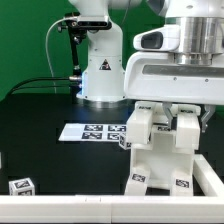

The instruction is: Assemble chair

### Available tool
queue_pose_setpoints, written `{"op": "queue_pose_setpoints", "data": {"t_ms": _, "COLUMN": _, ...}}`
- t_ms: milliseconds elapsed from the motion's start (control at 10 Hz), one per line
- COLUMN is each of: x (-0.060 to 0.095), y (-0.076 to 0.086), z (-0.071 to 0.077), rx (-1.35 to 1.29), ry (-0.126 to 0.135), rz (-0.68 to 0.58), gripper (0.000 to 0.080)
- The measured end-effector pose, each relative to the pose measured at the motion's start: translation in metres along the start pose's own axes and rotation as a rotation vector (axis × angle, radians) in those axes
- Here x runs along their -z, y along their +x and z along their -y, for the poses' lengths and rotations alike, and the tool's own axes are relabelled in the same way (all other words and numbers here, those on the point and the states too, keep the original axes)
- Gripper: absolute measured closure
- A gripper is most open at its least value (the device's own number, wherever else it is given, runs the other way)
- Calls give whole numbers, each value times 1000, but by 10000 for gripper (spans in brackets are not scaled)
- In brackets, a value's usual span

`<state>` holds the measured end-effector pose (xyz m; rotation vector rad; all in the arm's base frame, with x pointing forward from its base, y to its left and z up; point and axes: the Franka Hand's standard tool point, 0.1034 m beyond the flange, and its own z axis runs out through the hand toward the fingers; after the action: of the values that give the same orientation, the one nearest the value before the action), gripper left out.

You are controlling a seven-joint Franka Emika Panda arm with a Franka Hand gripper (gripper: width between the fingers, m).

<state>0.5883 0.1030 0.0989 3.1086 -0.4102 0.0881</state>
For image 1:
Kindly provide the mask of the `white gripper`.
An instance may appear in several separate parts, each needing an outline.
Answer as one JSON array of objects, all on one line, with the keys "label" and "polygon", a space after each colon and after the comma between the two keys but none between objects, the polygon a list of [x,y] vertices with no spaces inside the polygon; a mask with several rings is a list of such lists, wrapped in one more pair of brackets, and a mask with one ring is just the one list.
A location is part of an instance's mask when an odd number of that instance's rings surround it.
[{"label": "white gripper", "polygon": [[129,99],[160,101],[170,130],[176,128],[172,104],[205,104],[201,131],[224,105],[224,54],[215,55],[210,66],[178,65],[172,53],[137,52],[128,60],[124,92]]}]

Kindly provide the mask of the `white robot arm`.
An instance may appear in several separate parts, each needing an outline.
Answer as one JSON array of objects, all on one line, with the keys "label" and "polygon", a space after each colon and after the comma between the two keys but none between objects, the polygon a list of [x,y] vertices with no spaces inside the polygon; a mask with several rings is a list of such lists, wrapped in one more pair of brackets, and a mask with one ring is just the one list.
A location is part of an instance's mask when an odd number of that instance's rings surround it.
[{"label": "white robot arm", "polygon": [[136,52],[120,63],[122,31],[108,10],[127,0],[68,0],[87,30],[88,66],[77,97],[102,104],[122,97],[157,101],[170,113],[172,103],[202,104],[206,123],[224,105],[224,0],[146,0],[165,24],[136,35]]}]

